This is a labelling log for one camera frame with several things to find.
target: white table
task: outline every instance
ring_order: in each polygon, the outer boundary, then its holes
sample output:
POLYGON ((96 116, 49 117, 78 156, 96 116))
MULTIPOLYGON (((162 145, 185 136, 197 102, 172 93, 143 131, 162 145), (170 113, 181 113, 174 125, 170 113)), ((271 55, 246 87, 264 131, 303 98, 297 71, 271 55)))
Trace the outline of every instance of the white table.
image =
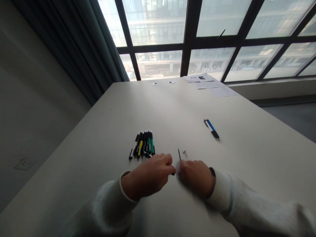
MULTIPOLYGON (((114 83, 0 214, 0 236, 50 235, 104 182, 142 162, 128 156, 144 129, 175 166, 179 148, 184 159, 203 160, 277 201, 296 200, 316 216, 316 144, 240 95, 215 98, 183 78, 169 81, 114 83)), ((129 236, 237 236, 177 176, 133 215, 129 236)))

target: gray floor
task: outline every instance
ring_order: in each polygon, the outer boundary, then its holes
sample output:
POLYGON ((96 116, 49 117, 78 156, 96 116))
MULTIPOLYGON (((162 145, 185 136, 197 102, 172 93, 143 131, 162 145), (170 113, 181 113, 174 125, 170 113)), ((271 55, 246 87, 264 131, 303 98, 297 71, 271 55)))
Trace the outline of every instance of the gray floor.
POLYGON ((316 143, 316 103, 261 108, 316 143))

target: green pen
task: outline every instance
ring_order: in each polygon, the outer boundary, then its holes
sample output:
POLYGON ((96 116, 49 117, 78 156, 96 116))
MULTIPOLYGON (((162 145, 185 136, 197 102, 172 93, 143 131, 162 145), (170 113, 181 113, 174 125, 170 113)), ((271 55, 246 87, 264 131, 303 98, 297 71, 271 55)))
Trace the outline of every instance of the green pen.
POLYGON ((150 141, 150 134, 148 136, 148 151, 151 153, 151 141, 150 141))
POLYGON ((150 143, 151 143, 151 154, 155 154, 155 147, 154 147, 154 141, 152 140, 152 131, 150 130, 150 143))

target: glass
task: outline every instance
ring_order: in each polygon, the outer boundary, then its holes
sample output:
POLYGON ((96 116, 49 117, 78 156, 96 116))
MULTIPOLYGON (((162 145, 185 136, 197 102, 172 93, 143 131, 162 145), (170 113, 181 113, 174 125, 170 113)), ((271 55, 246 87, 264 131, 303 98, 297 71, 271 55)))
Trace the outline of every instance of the glass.
POLYGON ((101 11, 116 47, 127 46, 114 0, 98 0, 101 11))
POLYGON ((192 50, 188 75, 207 73, 220 81, 234 50, 235 48, 192 50))
POLYGON ((225 82, 257 79, 280 47, 281 44, 242 47, 225 82))
POLYGON ((187 0, 123 0, 133 45, 183 43, 187 0))
POLYGON ((312 62, 307 68, 302 71, 299 76, 316 75, 316 61, 312 62))
POLYGON ((236 35, 251 0, 203 0, 198 21, 197 37, 236 35))
POLYGON ((124 65, 124 68, 128 75, 129 80, 137 81, 135 73, 134 73, 134 67, 132 64, 131 56, 129 54, 120 54, 119 56, 122 60, 122 63, 124 65))
POLYGON ((182 50, 135 55, 142 80, 180 77, 182 50))
POLYGON ((264 78, 295 76, 315 53, 316 43, 291 44, 264 78))
POLYGON ((313 0, 264 1, 247 39, 289 36, 313 0))
POLYGON ((308 22, 299 36, 313 36, 316 35, 316 15, 308 22))

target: black window frame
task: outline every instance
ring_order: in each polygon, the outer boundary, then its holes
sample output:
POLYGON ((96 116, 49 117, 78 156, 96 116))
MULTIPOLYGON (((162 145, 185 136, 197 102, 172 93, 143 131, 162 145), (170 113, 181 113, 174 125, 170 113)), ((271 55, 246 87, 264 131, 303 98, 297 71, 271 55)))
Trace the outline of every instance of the black window frame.
POLYGON ((124 11, 124 6, 122 0, 115 0, 115 4, 118 10, 118 15, 122 24, 123 32, 126 40, 126 47, 117 47, 119 54, 129 54, 131 57, 132 65, 134 68, 134 73, 138 81, 141 80, 141 76, 138 69, 138 64, 136 60, 136 53, 149 53, 149 52, 161 52, 161 51, 175 51, 182 50, 182 61, 181 61, 181 72, 180 77, 188 75, 189 63, 191 50, 194 49, 212 49, 212 48, 229 48, 234 47, 234 53, 232 54, 229 63, 224 71, 221 82, 225 84, 235 84, 235 83, 249 83, 258 81, 272 81, 272 80, 283 80, 289 78, 309 78, 315 77, 316 75, 310 76, 300 76, 299 74, 304 71, 315 59, 316 55, 311 58, 295 76, 291 77, 277 77, 277 78, 267 78, 264 77, 272 69, 272 67, 278 62, 282 57, 284 52, 293 43, 307 43, 316 42, 316 36, 298 36, 299 33, 304 29, 308 22, 313 18, 316 13, 316 2, 310 8, 308 13, 300 21, 297 27, 294 29, 292 34, 287 37, 271 37, 271 38, 259 38, 259 39, 246 39, 252 24, 254 23, 264 0, 252 0, 248 11, 244 17, 241 27, 237 35, 233 36, 216 36, 216 37, 196 37, 198 30, 198 22, 200 17, 200 11, 202 7, 202 0, 188 0, 186 20, 185 20, 185 30, 184 30, 184 42, 178 44, 157 44, 157 45, 143 45, 143 46, 133 46, 132 38, 129 32, 127 19, 124 11), (270 44, 282 44, 282 47, 266 65, 259 76, 254 80, 246 81, 233 81, 225 82, 225 79, 241 49, 241 47, 246 46, 260 46, 260 45, 270 45, 270 44))

